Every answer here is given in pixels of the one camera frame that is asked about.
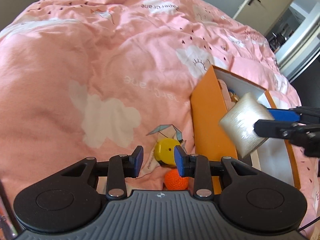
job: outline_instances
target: gray gripper base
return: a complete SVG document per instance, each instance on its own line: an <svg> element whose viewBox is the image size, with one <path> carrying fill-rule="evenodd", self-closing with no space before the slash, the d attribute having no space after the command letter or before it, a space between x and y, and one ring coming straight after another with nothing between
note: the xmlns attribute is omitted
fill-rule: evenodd
<svg viewBox="0 0 320 240"><path fill-rule="evenodd" d="M296 231L280 236L245 233L225 221L215 205L188 191L135 190L111 201L91 224L61 235L24 231L17 240L303 240Z"/></svg>

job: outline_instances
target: pink duvet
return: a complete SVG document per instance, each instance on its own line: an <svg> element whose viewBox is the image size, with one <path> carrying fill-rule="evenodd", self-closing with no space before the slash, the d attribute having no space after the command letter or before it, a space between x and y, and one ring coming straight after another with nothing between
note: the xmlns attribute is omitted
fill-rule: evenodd
<svg viewBox="0 0 320 240"><path fill-rule="evenodd" d="M159 125L194 149L189 97L210 65L270 90L278 108L300 105L266 39L201 0L41 0L0 32L0 179L23 188L87 156L144 147L128 188L162 189L152 160ZM308 212L317 162L295 147Z"/></svg>

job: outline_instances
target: round black pad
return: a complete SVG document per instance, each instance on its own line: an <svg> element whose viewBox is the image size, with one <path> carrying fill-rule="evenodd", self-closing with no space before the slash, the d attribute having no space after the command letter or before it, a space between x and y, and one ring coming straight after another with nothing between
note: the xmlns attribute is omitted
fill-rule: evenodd
<svg viewBox="0 0 320 240"><path fill-rule="evenodd" d="M36 202L39 207L45 210L55 211L70 206L73 202L73 199L74 197L72 193L66 190L51 189L40 193L36 199Z"/></svg>
<svg viewBox="0 0 320 240"><path fill-rule="evenodd" d="M99 213L97 191L77 177L48 177L22 190L13 209L19 223L32 231L62 233L80 228Z"/></svg>
<svg viewBox="0 0 320 240"><path fill-rule="evenodd" d="M280 207L284 202L283 195L270 188L256 188L247 194L248 202L262 209L274 209Z"/></svg>
<svg viewBox="0 0 320 240"><path fill-rule="evenodd" d="M220 210L232 223L252 233L298 228L307 210L299 190L266 174L234 179L219 198Z"/></svg>

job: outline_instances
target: orange crochet ball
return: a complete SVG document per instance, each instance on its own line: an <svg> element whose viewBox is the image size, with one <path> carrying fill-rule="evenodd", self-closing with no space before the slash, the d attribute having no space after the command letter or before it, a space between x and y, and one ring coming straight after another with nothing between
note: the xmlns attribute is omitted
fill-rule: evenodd
<svg viewBox="0 0 320 240"><path fill-rule="evenodd" d="M164 176L164 184L168 190L185 190L188 187L189 178L179 176L178 170L169 171Z"/></svg>

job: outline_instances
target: open box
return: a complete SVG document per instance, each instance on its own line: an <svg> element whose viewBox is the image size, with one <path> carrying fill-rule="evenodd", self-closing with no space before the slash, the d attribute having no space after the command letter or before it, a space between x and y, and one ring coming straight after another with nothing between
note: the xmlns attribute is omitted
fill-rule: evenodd
<svg viewBox="0 0 320 240"><path fill-rule="evenodd" d="M192 120L196 153L211 161L220 161L223 156L237 158L236 148L224 130L220 119L227 113L218 79L240 98L251 92L258 103L267 108L276 108L269 93L263 87L219 67L211 66L191 94ZM287 140L269 138L258 147L257 158L261 171L300 189L297 163L291 144ZM215 194L221 192L218 178L213 178Z"/></svg>

